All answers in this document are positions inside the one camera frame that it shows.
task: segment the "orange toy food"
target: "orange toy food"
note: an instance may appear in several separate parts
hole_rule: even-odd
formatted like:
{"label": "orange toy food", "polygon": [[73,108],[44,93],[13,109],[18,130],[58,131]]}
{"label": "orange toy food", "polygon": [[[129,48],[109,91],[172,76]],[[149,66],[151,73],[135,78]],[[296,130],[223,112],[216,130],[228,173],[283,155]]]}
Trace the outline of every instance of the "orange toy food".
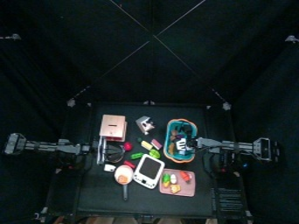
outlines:
{"label": "orange toy food", "polygon": [[117,182],[119,182],[119,184],[125,184],[125,183],[127,183],[127,176],[120,175],[120,176],[117,177]]}

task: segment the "toy fruit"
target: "toy fruit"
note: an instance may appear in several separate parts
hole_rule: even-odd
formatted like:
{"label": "toy fruit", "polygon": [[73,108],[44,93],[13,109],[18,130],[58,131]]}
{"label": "toy fruit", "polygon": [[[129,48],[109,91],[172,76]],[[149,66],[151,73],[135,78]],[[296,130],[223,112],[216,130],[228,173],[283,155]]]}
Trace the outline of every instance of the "toy fruit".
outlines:
{"label": "toy fruit", "polygon": [[185,171],[180,171],[180,175],[181,175],[183,180],[187,183],[189,183],[191,182],[191,176],[189,176],[189,174]]}
{"label": "toy fruit", "polygon": [[169,184],[171,184],[171,175],[165,173],[163,175],[163,187],[168,187]]}
{"label": "toy fruit", "polygon": [[124,149],[125,149],[125,151],[131,151],[133,149],[133,145],[129,142],[125,142]]}

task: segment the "white tablet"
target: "white tablet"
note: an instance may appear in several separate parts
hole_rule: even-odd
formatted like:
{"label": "white tablet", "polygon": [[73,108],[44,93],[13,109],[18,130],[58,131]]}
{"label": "white tablet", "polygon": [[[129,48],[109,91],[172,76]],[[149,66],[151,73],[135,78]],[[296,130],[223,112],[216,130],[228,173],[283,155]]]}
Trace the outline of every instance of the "white tablet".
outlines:
{"label": "white tablet", "polygon": [[140,185],[153,189],[164,170],[164,162],[144,154],[135,168],[133,180]]}

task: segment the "red toy food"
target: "red toy food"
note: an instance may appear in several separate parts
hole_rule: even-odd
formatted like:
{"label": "red toy food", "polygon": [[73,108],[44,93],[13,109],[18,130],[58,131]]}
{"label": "red toy food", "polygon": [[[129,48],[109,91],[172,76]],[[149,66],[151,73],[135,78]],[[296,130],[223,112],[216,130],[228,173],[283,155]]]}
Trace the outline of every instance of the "red toy food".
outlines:
{"label": "red toy food", "polygon": [[128,162],[127,160],[124,161],[124,165],[128,165],[132,169],[136,168],[136,166],[131,162]]}
{"label": "red toy food", "polygon": [[180,171],[180,175],[183,180],[189,183],[191,182],[191,175],[185,171]]}
{"label": "red toy food", "polygon": [[133,145],[129,142],[125,142],[124,149],[125,149],[125,151],[131,151],[133,149]]}

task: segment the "white object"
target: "white object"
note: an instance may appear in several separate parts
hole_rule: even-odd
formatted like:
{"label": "white object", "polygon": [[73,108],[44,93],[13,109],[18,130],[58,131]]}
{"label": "white object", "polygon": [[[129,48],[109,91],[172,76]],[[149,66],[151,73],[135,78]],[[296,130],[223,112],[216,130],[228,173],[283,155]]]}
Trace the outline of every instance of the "white object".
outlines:
{"label": "white object", "polygon": [[145,135],[148,135],[148,131],[155,128],[153,123],[149,120],[151,117],[148,116],[141,116],[139,119],[135,120],[139,129]]}
{"label": "white object", "polygon": [[175,185],[176,184],[176,176],[175,174],[171,175],[171,183]]}
{"label": "white object", "polygon": [[116,167],[112,164],[105,164],[104,171],[105,172],[113,172]]}
{"label": "white object", "polygon": [[176,143],[176,149],[177,151],[187,151],[187,139],[181,138]]}
{"label": "white object", "polygon": [[164,170],[164,162],[144,154],[135,168],[133,180],[141,186],[153,189]]}

